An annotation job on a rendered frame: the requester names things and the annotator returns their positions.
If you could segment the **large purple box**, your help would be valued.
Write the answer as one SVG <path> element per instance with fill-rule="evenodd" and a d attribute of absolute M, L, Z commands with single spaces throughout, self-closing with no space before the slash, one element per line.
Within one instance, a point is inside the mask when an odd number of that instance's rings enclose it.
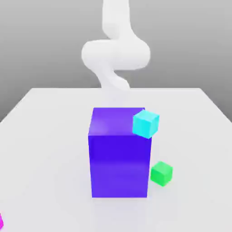
<path fill-rule="evenodd" d="M 95 107 L 88 132 L 94 198 L 145 198 L 152 139 L 133 134 L 136 108 Z"/>

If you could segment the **small green cube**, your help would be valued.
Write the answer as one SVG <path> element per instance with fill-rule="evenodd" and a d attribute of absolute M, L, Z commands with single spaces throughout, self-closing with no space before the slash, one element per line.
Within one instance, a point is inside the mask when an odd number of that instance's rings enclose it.
<path fill-rule="evenodd" d="M 159 161 L 151 168 L 150 179 L 160 186 L 165 186 L 172 179 L 172 175 L 173 167 Z"/>

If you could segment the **small cyan cube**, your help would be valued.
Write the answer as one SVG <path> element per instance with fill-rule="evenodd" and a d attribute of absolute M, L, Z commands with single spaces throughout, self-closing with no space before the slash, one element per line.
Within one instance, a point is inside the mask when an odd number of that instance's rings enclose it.
<path fill-rule="evenodd" d="M 132 132 L 150 139 L 159 129 L 160 116 L 143 109 L 133 116 Z"/>

